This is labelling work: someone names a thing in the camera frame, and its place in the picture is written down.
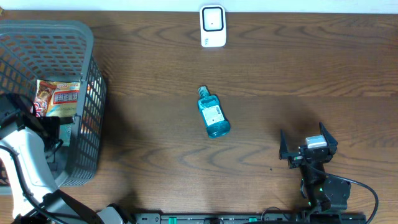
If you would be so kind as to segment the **teal mouthwash bottle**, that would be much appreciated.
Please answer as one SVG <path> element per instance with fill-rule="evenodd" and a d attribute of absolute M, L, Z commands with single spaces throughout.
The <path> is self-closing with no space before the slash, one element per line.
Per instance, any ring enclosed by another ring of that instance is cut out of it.
<path fill-rule="evenodd" d="M 200 96 L 197 105 L 204 120 L 210 138 L 218 138 L 229 133 L 231 125 L 225 118 L 221 103 L 216 95 L 212 95 L 206 86 L 198 89 Z"/>

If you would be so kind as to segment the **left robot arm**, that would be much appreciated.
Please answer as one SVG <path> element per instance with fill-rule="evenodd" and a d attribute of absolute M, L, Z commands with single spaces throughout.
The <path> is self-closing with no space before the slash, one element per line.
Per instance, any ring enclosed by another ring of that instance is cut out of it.
<path fill-rule="evenodd" d="M 1 160 L 12 190 L 14 223 L 134 223 L 116 204 L 95 212 L 60 190 L 45 148 L 62 141 L 35 117 L 30 102 L 24 95 L 1 94 Z"/>

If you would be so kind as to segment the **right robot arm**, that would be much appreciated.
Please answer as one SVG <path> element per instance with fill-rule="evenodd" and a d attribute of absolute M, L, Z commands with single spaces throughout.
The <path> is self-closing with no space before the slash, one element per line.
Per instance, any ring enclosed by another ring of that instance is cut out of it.
<path fill-rule="evenodd" d="M 290 152 L 283 132 L 280 133 L 279 159 L 286 159 L 290 169 L 302 174 L 301 193 L 318 212 L 339 212 L 348 207 L 351 184 L 327 174 L 324 164 L 336 153 L 338 142 L 319 124 L 320 134 L 305 138 L 305 144 Z"/>

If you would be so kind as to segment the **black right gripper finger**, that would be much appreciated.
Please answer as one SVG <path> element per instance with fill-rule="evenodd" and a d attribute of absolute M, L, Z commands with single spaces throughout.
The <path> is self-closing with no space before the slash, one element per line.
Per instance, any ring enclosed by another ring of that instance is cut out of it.
<path fill-rule="evenodd" d="M 327 131 L 322 122 L 319 122 L 320 133 L 325 138 L 327 148 L 330 154 L 335 154 L 337 150 L 338 141 Z"/>
<path fill-rule="evenodd" d="M 280 130 L 280 148 L 279 148 L 279 159 L 288 159 L 290 156 L 288 145 L 286 142 L 285 134 L 283 130 Z"/>

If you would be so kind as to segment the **yellow snack bag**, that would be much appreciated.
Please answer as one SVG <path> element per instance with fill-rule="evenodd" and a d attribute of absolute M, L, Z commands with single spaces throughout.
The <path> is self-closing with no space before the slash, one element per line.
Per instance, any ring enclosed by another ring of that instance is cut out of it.
<path fill-rule="evenodd" d="M 56 86 L 46 116 L 72 117 L 76 113 L 79 82 L 49 82 Z"/>

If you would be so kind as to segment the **red snack bar wrapper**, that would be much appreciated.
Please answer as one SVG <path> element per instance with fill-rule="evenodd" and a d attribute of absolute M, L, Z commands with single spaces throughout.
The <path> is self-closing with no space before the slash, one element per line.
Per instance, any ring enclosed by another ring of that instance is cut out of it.
<path fill-rule="evenodd" d="M 36 117 L 44 117 L 47 114 L 52 96 L 57 86 L 45 80 L 37 81 L 37 92 L 34 99 Z"/>

